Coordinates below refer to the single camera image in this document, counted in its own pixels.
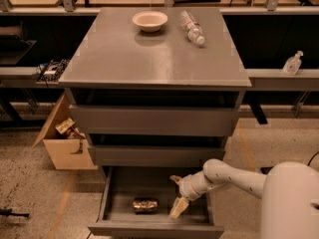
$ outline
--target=soap dispenser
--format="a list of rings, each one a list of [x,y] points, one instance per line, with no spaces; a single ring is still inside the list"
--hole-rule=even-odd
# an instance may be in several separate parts
[[[296,75],[301,65],[301,56],[303,56],[303,52],[298,51],[294,57],[289,58],[282,69],[283,73],[289,76]]]

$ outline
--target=gray cabinet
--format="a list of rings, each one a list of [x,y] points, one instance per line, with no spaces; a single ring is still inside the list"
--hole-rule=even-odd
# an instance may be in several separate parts
[[[86,134],[107,187],[95,235],[219,238],[208,197],[169,219],[177,192],[169,180],[211,158],[223,159],[249,79],[219,11],[191,10],[206,43],[188,41],[179,8],[155,8],[168,22],[143,33],[132,17],[143,8],[103,8],[59,84]],[[135,214],[135,197],[154,197],[159,210]]]

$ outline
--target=bowl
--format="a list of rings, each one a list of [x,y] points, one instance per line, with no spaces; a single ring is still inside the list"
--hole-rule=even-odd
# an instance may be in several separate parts
[[[156,32],[167,21],[167,15],[157,11],[145,11],[136,14],[133,22],[145,32]]]

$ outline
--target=orange line on floor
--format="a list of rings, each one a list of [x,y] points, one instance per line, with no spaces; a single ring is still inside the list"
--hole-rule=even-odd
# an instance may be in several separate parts
[[[55,239],[56,236],[57,236],[57,232],[58,232],[58,228],[60,226],[60,223],[61,223],[61,220],[62,220],[62,217],[63,217],[63,214],[64,214],[64,211],[65,211],[65,208],[67,206],[67,202],[68,202],[68,199],[69,199],[69,196],[70,196],[70,192],[71,192],[71,189],[72,189],[72,186],[75,182],[75,179],[77,177],[77,173],[78,171],[77,170],[73,170],[70,174],[70,178],[69,178],[69,181],[68,181],[68,184],[66,186],[66,189],[63,193],[63,197],[60,201],[60,206],[59,206],[59,209],[57,211],[57,215],[56,215],[56,218],[55,218],[55,221],[50,229],[50,234],[49,234],[49,239]]]
[[[245,155],[246,155],[246,159],[248,162],[248,168],[250,171],[256,171],[256,167],[255,167],[251,152],[250,152],[249,147],[248,147],[245,133],[244,133],[243,129],[241,128],[240,120],[238,121],[237,128],[238,128],[238,132],[239,132],[239,137],[241,139],[241,143],[242,143],[243,148],[245,150]]]

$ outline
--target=bottle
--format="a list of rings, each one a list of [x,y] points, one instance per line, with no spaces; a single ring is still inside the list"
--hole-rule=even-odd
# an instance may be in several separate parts
[[[289,76],[296,75],[301,65],[301,56],[303,56],[303,52],[297,51],[294,57],[289,58],[282,69],[283,73]]]
[[[205,42],[205,38],[202,34],[202,29],[198,22],[194,19],[189,11],[182,11],[180,13],[181,27],[187,34],[190,41],[197,46],[202,46]]]

